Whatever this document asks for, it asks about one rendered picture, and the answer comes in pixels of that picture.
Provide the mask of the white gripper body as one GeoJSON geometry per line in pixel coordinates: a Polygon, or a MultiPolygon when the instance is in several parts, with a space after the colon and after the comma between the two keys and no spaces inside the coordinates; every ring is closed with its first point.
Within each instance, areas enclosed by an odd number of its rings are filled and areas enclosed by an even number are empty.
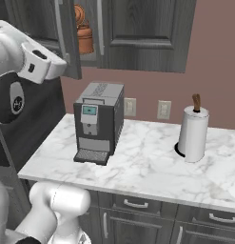
{"type": "Polygon", "coordinates": [[[67,67],[68,63],[62,58],[58,57],[50,60],[49,70],[45,77],[46,80],[54,79],[61,76],[67,67]]]}

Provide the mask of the dark grey open cabinet door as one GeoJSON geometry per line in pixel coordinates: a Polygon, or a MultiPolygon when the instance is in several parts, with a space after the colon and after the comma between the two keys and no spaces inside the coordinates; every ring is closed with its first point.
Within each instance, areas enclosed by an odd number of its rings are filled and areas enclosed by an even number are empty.
{"type": "MultiPolygon", "coordinates": [[[[56,27],[54,0],[3,0],[10,23],[63,58],[56,27]]],[[[81,79],[74,1],[63,0],[60,6],[62,29],[70,64],[64,76],[81,79]]]]}

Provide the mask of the dark grey closed cabinet door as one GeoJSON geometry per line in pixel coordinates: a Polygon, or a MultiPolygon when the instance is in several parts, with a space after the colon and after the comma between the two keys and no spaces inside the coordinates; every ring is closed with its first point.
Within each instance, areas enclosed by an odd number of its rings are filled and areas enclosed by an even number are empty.
{"type": "Polygon", "coordinates": [[[186,71],[197,0],[102,0],[102,69],[186,71]]]}

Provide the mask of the dark grey base cabinet door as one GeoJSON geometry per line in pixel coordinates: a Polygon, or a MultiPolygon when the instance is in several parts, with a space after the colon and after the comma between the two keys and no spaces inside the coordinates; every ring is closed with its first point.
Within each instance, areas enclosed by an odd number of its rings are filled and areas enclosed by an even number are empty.
{"type": "Polygon", "coordinates": [[[176,221],[170,244],[176,244],[179,227],[183,226],[181,244],[235,244],[235,231],[176,221]]]}
{"type": "Polygon", "coordinates": [[[100,209],[103,244],[169,244],[173,221],[147,214],[100,209]],[[108,214],[108,238],[103,213],[108,214]]]}

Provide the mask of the copper brown jar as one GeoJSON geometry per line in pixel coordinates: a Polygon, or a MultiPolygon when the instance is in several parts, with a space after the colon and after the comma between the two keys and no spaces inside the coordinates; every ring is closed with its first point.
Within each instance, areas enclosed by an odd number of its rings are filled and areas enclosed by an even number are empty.
{"type": "Polygon", "coordinates": [[[79,52],[81,54],[93,53],[93,35],[88,21],[83,22],[78,26],[77,36],[79,41],[79,52]]]}

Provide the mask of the copper round plate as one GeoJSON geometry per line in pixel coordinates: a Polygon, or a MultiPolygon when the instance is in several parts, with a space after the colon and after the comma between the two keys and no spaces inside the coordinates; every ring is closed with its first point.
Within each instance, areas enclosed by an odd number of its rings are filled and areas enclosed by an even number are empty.
{"type": "Polygon", "coordinates": [[[75,4],[74,12],[77,28],[84,28],[87,24],[85,9],[81,5],[75,4]]]}

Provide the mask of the grey coffee machine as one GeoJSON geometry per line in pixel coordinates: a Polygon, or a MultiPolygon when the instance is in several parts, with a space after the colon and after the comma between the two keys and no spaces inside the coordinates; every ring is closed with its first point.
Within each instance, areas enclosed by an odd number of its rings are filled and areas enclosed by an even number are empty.
{"type": "Polygon", "coordinates": [[[89,83],[74,102],[75,162],[106,166],[124,126],[124,85],[89,83]]]}

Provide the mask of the white paper towel roll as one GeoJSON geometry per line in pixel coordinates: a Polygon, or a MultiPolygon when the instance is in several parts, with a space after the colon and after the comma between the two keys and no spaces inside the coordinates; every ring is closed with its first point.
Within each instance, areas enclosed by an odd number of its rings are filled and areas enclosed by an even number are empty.
{"type": "Polygon", "coordinates": [[[199,93],[192,95],[193,105],[184,108],[179,140],[174,149],[187,163],[196,163],[205,155],[209,111],[201,106],[199,93]]]}

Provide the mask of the dark grey drawer front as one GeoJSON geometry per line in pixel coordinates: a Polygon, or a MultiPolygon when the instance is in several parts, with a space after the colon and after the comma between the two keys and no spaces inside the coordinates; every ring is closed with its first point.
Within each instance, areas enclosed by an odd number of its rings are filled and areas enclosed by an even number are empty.
{"type": "Polygon", "coordinates": [[[217,217],[227,218],[227,219],[231,219],[232,217],[235,217],[235,213],[180,205],[178,207],[176,219],[179,221],[182,221],[182,222],[187,222],[187,223],[235,229],[235,224],[225,224],[225,223],[221,223],[221,222],[209,219],[209,217],[208,217],[209,213],[214,214],[217,217]]]}
{"type": "Polygon", "coordinates": [[[113,203],[115,204],[115,206],[117,208],[129,209],[129,210],[142,212],[142,213],[159,215],[160,211],[161,211],[161,202],[160,201],[140,198],[140,197],[136,197],[136,196],[116,194],[113,196],[113,203]],[[148,208],[147,209],[136,209],[136,208],[129,207],[124,204],[124,199],[127,199],[129,202],[137,203],[137,204],[144,204],[145,202],[147,202],[148,208]]]}

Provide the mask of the beige wall outlet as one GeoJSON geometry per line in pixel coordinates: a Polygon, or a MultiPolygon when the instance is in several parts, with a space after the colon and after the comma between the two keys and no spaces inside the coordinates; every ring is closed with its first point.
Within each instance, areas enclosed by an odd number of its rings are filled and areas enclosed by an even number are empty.
{"type": "Polygon", "coordinates": [[[171,102],[170,101],[158,101],[158,111],[157,118],[158,119],[169,119],[170,118],[170,110],[171,110],[171,102]]]}
{"type": "Polygon", "coordinates": [[[135,98],[125,98],[124,99],[124,113],[125,113],[125,116],[135,116],[136,115],[136,99],[135,98]]]}

